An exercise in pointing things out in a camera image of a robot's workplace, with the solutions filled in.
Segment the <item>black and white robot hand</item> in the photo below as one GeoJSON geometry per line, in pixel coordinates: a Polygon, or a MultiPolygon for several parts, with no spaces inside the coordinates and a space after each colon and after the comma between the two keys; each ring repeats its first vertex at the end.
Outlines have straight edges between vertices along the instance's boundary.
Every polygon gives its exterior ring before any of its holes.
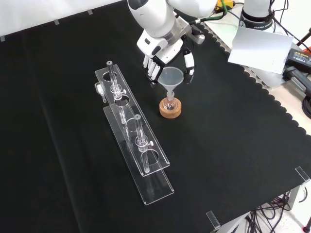
{"type": "Polygon", "coordinates": [[[142,66],[147,78],[153,85],[158,83],[158,78],[164,67],[179,54],[182,54],[185,60],[184,82],[192,82],[195,63],[191,50],[185,46],[187,39],[201,45],[205,36],[196,26],[188,24],[181,17],[175,20],[172,30],[164,37],[153,38],[147,34],[146,30],[143,31],[137,41],[137,46],[144,54],[142,66]]]}

